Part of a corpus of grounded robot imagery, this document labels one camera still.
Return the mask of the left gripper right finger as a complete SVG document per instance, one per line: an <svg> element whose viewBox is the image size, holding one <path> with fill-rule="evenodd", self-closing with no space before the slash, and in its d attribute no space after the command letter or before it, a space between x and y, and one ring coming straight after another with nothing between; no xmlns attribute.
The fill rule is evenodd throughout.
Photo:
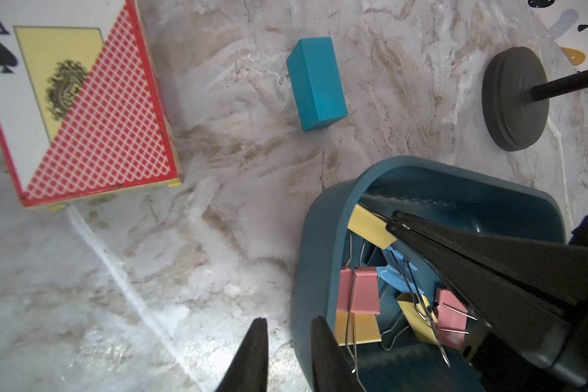
<svg viewBox="0 0 588 392"><path fill-rule="evenodd" d="M314 318L310 332L313 391L361 391L326 319Z"/></svg>

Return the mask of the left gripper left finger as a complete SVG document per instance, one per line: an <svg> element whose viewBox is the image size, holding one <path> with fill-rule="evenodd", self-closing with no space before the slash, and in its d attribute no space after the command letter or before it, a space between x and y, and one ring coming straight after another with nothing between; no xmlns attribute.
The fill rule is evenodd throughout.
<svg viewBox="0 0 588 392"><path fill-rule="evenodd" d="M217 391L266 392L268 373L267 321L265 318L255 318Z"/></svg>

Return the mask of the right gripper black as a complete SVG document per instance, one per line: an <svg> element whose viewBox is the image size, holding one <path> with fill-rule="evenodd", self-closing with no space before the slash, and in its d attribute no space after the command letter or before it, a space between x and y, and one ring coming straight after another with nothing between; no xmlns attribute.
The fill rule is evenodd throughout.
<svg viewBox="0 0 588 392"><path fill-rule="evenodd" d="M568 244L458 230L400 211L391 232L477 313L462 354L486 387L588 389L588 216Z"/></svg>

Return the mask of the blue binder clip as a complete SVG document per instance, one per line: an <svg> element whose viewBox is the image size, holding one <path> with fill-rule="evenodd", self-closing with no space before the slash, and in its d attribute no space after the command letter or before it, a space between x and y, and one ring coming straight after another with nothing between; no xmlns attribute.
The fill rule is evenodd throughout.
<svg viewBox="0 0 588 392"><path fill-rule="evenodd" d="M419 292L421 295L425 294L421 286L414 283L411 275L412 272L417 271L416 266L406 262L404 256L392 247L383 249L382 256L385 265L376 267L377 277L401 293Z"/></svg>

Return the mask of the teal plastic storage box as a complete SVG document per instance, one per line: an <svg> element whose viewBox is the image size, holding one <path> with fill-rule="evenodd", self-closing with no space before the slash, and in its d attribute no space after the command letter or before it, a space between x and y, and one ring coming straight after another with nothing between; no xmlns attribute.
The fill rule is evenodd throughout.
<svg viewBox="0 0 588 392"><path fill-rule="evenodd" d="M460 230L565 243L560 208L547 193L442 163L400 156L323 191L302 230L293 299L292 335L307 380L313 377L311 324L336 320L340 272L369 243L348 235L361 204L384 217L401 210ZM394 347L358 345L361 381L369 391L480 391L480 373L453 349L441 351L403 331Z"/></svg>

